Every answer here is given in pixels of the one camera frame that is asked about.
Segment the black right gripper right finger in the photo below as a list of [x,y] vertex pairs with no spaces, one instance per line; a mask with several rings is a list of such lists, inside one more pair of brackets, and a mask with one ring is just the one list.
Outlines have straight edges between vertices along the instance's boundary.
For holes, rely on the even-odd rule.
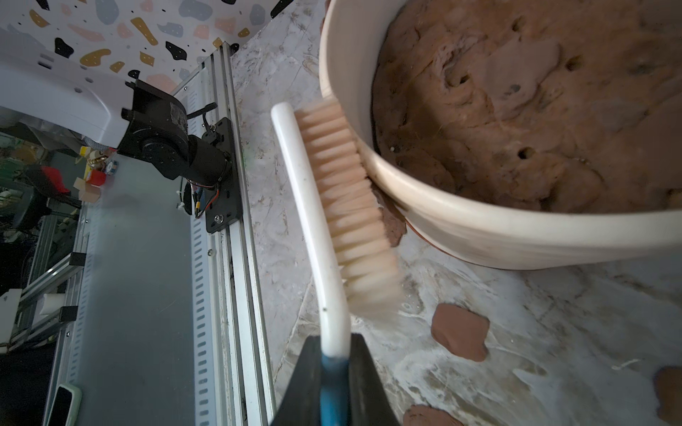
[[351,338],[349,400],[350,425],[400,425],[361,334],[353,334]]

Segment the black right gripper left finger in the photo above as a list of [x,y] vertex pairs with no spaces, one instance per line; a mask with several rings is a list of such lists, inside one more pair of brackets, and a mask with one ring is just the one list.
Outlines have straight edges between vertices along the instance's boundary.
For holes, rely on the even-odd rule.
[[305,339],[272,426],[318,426],[321,424],[321,338]]

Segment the white scrub brush blue handle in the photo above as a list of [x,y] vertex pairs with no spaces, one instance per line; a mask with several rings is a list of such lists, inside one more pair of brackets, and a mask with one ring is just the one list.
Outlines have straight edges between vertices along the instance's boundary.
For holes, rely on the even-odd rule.
[[353,319],[387,322],[404,298],[398,257],[339,102],[275,105],[271,118],[310,260],[321,338],[321,424],[350,425]]

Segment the cream ceramic pot with mud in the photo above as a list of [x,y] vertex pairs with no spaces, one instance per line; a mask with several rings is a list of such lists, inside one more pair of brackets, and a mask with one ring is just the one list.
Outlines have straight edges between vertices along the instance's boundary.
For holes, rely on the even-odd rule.
[[680,2],[333,1],[320,65],[371,179],[453,257],[680,247]]

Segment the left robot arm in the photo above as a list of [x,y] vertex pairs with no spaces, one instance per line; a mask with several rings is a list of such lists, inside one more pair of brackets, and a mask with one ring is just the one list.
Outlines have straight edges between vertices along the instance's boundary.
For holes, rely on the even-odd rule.
[[1,125],[25,117],[151,163],[167,179],[214,187],[231,174],[230,156],[190,134],[186,108],[172,95],[89,69],[2,30]]

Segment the brown mud piece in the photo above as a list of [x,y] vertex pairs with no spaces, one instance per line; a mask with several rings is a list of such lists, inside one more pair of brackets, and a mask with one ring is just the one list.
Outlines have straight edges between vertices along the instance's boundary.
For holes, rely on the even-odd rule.
[[387,238],[392,248],[399,246],[402,236],[407,233],[406,219],[399,211],[394,201],[378,186],[372,185],[372,192],[376,196],[382,212]]
[[431,406],[413,405],[405,411],[403,426],[463,426],[460,420],[448,412]]
[[458,305],[438,304],[433,314],[433,339],[451,354],[474,362],[488,356],[485,340],[490,322]]
[[663,367],[654,377],[655,396],[659,407],[656,414],[669,425],[680,425],[681,420],[681,367]]

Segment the terracotta saucer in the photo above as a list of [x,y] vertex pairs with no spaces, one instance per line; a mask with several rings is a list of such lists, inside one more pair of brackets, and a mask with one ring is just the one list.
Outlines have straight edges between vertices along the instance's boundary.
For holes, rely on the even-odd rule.
[[416,234],[420,239],[423,241],[427,242],[433,248],[440,250],[440,252],[453,257],[453,254],[448,248],[443,248],[443,246],[438,243],[438,241],[434,241],[428,234],[425,234],[422,230],[420,230],[417,226],[415,226],[412,222],[410,222],[408,219],[406,219],[406,225],[413,231],[414,234]]

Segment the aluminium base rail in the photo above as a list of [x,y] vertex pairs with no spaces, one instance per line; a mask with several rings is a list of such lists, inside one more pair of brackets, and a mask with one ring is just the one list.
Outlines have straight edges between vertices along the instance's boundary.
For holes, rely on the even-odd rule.
[[188,216],[179,181],[121,157],[79,219],[76,319],[52,387],[79,425],[266,425],[275,397],[250,216]]

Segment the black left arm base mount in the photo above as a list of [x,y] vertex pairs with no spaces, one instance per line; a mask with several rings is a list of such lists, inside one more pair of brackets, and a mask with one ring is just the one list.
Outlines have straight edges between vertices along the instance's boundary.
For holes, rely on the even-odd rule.
[[204,186],[205,200],[200,213],[205,218],[209,234],[223,231],[243,218],[243,197],[238,173],[236,136],[232,121],[221,118],[206,131],[198,143],[195,165],[201,178],[208,178]]

